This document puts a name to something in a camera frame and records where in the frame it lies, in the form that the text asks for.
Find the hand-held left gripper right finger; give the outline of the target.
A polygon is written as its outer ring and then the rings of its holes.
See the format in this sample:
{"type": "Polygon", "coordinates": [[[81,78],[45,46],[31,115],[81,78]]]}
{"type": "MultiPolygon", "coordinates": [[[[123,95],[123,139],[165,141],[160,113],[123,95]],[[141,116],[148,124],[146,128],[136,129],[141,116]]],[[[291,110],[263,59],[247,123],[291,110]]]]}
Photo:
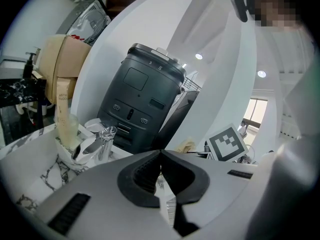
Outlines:
{"type": "Polygon", "coordinates": [[[173,228],[163,240],[246,240],[261,197],[262,166],[161,152],[161,169],[176,195],[173,228]]]}

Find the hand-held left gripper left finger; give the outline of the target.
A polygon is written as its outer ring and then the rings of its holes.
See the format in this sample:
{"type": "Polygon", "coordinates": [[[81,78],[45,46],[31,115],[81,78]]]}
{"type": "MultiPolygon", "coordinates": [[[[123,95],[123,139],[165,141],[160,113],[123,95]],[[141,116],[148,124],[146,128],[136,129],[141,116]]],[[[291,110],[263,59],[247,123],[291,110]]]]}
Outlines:
{"type": "Polygon", "coordinates": [[[150,155],[131,155],[81,173],[43,201],[35,216],[47,226],[77,194],[88,196],[85,206],[65,233],[70,240],[178,240],[159,208],[139,207],[118,188],[118,174],[127,165],[150,155]]]}

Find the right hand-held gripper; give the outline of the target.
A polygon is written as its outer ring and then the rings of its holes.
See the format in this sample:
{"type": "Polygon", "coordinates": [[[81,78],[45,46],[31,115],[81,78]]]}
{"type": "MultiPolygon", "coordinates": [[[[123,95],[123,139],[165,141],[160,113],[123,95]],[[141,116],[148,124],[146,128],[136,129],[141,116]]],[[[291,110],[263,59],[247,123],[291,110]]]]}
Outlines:
{"type": "Polygon", "coordinates": [[[248,153],[248,148],[236,127],[227,126],[205,136],[215,161],[233,162],[248,153]]]}

